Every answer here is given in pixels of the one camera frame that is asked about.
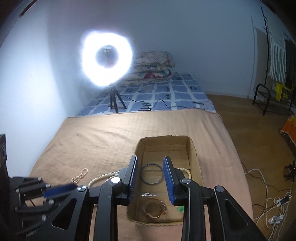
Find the orange cloth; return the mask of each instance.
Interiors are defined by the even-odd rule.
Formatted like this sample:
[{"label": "orange cloth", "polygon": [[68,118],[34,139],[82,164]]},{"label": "orange cloth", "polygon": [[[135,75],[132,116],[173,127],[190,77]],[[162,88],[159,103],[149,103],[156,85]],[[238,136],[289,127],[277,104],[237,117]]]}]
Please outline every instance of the orange cloth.
[{"label": "orange cloth", "polygon": [[296,145],[296,115],[292,115],[288,118],[281,132],[287,133],[291,141]]}]

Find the blue checkered bedsheet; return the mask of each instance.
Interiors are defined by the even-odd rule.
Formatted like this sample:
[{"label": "blue checkered bedsheet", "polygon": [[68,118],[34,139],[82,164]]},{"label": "blue checkered bedsheet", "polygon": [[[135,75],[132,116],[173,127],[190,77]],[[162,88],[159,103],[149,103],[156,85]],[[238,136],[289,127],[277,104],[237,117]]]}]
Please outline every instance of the blue checkered bedsheet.
[{"label": "blue checkered bedsheet", "polygon": [[[150,111],[149,108],[153,108],[153,111],[197,108],[216,113],[213,103],[190,74],[175,72],[174,76],[168,81],[117,86],[116,88],[119,94],[122,95],[122,100],[127,107],[127,110],[125,110],[119,99],[116,98],[119,113]],[[109,90],[109,88],[104,89],[78,116],[115,113],[114,108],[110,109]],[[137,103],[127,97],[142,102]]]}]

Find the green object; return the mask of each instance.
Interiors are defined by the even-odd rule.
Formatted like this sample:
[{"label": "green object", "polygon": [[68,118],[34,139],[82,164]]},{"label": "green object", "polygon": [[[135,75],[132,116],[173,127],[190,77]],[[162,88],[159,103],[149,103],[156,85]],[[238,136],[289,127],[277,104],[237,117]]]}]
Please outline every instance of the green object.
[{"label": "green object", "polygon": [[177,210],[181,213],[181,212],[183,212],[184,211],[184,206],[179,206],[179,207],[177,207]]}]

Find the pearl necklace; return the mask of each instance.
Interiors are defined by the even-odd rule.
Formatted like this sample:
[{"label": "pearl necklace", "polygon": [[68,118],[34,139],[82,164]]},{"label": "pearl necklace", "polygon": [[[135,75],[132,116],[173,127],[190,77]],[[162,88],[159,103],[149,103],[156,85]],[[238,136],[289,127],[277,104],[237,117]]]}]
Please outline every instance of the pearl necklace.
[{"label": "pearl necklace", "polygon": [[187,169],[187,168],[183,168],[183,167],[180,167],[180,168],[178,168],[178,169],[187,172],[187,174],[188,174],[188,178],[191,179],[191,172],[190,172],[189,169]]}]

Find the gold bracelet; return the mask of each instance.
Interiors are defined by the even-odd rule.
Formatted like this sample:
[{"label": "gold bracelet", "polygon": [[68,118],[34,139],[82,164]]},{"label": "gold bracelet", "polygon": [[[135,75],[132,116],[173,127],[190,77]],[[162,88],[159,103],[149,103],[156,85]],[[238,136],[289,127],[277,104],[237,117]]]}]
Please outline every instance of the gold bracelet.
[{"label": "gold bracelet", "polygon": [[165,204],[164,204],[164,202],[163,202],[162,199],[158,199],[158,198],[155,198],[155,197],[149,197],[149,198],[147,198],[147,199],[154,199],[154,200],[159,201],[159,202],[160,202],[160,203],[159,203],[159,207],[160,207],[160,209],[161,209],[161,211],[162,211],[161,214],[158,215],[157,217],[152,216],[150,213],[148,213],[148,212],[146,211],[146,207],[147,207],[147,204],[148,204],[148,202],[146,202],[146,205],[145,205],[145,206],[142,206],[142,210],[143,210],[143,212],[144,212],[144,214],[145,214],[145,216],[146,216],[147,218],[152,219],[152,220],[155,220],[155,219],[161,217],[162,215],[164,215],[164,214],[166,213],[167,208],[166,208],[166,206],[165,206]]}]

